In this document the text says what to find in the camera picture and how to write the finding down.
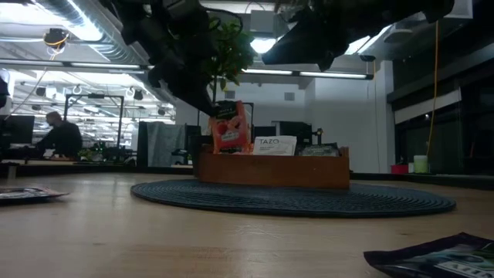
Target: man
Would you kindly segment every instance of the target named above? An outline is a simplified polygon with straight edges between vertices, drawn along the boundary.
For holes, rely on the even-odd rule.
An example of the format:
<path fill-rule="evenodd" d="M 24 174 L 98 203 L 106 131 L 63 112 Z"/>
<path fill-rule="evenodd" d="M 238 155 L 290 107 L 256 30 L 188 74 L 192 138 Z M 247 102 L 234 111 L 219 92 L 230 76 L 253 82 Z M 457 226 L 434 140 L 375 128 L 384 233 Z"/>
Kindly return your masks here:
<path fill-rule="evenodd" d="M 77 153 L 83 147 L 83 139 L 79 128 L 68 121 L 62 120 L 58 112 L 46 115 L 46 122 L 53 129 L 36 145 L 40 149 L 55 149 L 55 154 L 64 155 L 67 158 L 76 158 Z"/>

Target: red snack bag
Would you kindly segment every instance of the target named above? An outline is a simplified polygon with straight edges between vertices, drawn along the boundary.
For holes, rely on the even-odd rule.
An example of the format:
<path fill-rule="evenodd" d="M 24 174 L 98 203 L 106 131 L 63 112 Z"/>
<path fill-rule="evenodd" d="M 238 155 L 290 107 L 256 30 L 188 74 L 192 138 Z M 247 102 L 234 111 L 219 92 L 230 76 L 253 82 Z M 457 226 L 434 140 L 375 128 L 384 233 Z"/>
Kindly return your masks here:
<path fill-rule="evenodd" d="M 218 115 L 209 120 L 215 142 L 214 153 L 248 153 L 249 126 L 242 101 L 219 101 L 218 104 Z"/>

